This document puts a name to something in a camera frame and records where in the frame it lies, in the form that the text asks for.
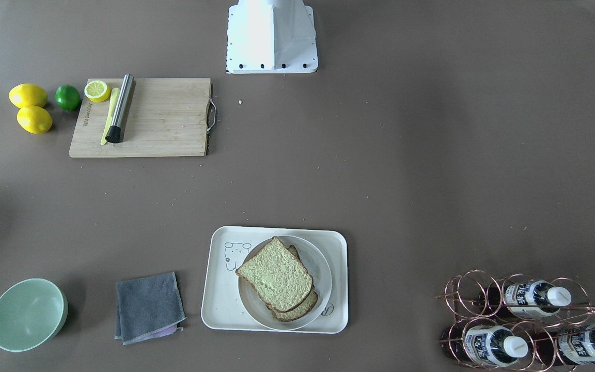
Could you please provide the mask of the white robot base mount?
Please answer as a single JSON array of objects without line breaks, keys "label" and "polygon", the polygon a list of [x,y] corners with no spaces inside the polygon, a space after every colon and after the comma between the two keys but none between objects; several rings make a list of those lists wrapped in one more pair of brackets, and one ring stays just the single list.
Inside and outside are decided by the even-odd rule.
[{"label": "white robot base mount", "polygon": [[229,7],[227,73],[314,73],[318,68],[312,7],[303,1],[239,1]]}]

